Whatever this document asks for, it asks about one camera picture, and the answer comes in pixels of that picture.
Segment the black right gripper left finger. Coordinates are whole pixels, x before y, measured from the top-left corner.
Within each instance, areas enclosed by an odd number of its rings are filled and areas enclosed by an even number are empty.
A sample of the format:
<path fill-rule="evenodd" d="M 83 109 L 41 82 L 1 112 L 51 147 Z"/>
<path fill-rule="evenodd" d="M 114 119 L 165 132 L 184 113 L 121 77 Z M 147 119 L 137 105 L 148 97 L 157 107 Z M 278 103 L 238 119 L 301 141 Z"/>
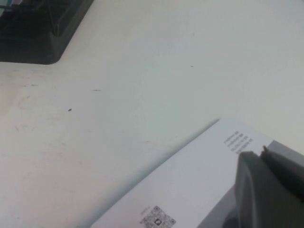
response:
<path fill-rule="evenodd" d="M 238 225 L 241 228 L 302 228 L 304 202 L 275 177 L 260 155 L 242 152 L 235 181 Z"/>

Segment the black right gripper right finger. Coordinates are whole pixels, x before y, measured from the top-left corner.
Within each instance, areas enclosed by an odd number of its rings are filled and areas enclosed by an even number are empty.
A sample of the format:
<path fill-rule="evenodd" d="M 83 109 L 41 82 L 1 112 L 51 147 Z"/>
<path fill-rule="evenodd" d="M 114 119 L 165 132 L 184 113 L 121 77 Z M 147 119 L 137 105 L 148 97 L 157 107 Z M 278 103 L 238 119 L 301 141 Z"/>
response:
<path fill-rule="evenodd" d="M 278 181 L 300 201 L 304 201 L 304 167 L 263 146 L 261 160 Z"/>

